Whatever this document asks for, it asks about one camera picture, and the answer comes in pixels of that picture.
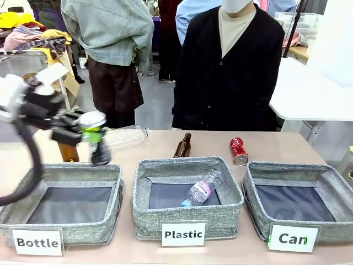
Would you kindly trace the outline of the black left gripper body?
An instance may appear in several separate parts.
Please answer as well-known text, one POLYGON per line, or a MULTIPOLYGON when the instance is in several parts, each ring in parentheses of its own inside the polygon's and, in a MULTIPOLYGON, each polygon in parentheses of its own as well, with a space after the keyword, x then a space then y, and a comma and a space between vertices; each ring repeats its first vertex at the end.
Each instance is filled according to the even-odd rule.
POLYGON ((50 130, 51 139, 61 144, 76 146, 82 141, 82 132, 78 127, 56 125, 56 114, 60 110, 80 110, 78 107, 65 109, 64 96, 55 91, 50 96, 42 96, 30 91, 25 96, 25 122, 41 130, 50 130))

